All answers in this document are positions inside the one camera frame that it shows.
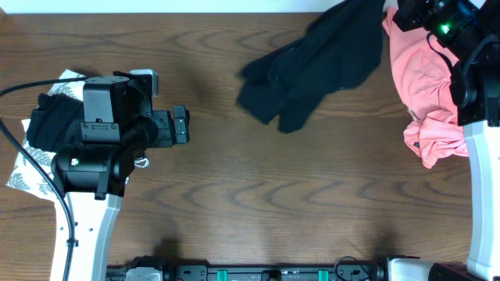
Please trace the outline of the black polo shirt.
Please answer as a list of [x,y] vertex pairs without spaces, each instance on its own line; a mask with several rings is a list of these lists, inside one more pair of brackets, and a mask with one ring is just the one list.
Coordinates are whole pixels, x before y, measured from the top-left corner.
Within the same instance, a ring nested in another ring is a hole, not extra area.
[[383,0],[343,1],[296,41],[247,64],[237,103],[278,130],[300,130],[328,94],[361,85],[381,60]]

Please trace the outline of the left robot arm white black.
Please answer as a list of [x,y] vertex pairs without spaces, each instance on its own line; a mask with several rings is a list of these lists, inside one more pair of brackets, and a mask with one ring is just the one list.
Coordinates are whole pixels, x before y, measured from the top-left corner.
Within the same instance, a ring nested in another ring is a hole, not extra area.
[[65,206],[56,210],[52,280],[103,280],[126,180],[149,148],[189,141],[183,106],[155,111],[159,78],[151,69],[90,77],[83,86],[81,140],[52,159]]

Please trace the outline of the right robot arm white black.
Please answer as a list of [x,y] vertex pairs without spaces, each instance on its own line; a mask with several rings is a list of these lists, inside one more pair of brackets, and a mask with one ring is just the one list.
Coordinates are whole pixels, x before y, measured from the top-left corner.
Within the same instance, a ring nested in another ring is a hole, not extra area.
[[465,265],[396,258],[387,279],[497,280],[499,278],[499,3],[400,1],[395,23],[424,28],[458,62],[450,67],[451,96],[469,151],[473,226]]

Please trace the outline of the salmon pink shirt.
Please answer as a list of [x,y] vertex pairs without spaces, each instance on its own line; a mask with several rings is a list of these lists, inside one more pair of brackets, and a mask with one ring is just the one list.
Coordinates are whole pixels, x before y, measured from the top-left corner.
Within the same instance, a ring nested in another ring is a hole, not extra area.
[[428,169],[450,155],[466,157],[464,131],[449,88],[451,72],[442,57],[453,64],[458,59],[423,28],[402,31],[393,20],[397,11],[387,7],[382,27],[389,36],[395,87],[412,117],[403,131],[404,142]]

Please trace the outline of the folded black garment on bag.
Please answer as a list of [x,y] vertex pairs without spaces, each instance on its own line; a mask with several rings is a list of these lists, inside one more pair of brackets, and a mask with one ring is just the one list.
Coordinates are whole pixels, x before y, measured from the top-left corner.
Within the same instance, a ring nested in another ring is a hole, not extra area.
[[26,132],[28,144],[42,151],[59,153],[82,141],[84,103],[65,94],[39,94]]

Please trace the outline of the white fern print drawstring bag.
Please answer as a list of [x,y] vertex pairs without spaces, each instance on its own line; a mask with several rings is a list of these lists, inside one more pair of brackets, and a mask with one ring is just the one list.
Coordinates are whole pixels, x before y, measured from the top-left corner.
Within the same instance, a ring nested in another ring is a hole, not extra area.
[[84,103],[82,141],[59,153],[33,148],[26,138],[29,117],[9,187],[51,201],[72,192],[91,193],[98,200],[109,194],[122,196],[127,178],[147,149],[133,143],[132,127],[140,116],[152,114],[152,96],[141,87],[139,76],[115,72],[63,77],[47,93],[54,94]]

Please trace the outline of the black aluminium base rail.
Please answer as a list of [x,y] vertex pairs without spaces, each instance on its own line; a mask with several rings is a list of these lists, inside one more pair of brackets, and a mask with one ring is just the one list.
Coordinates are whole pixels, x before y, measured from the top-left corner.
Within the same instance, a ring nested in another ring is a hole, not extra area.
[[125,266],[109,266],[106,280],[126,281],[383,281],[388,280],[382,261],[345,256],[323,265],[211,265],[206,261],[167,261],[136,257]]

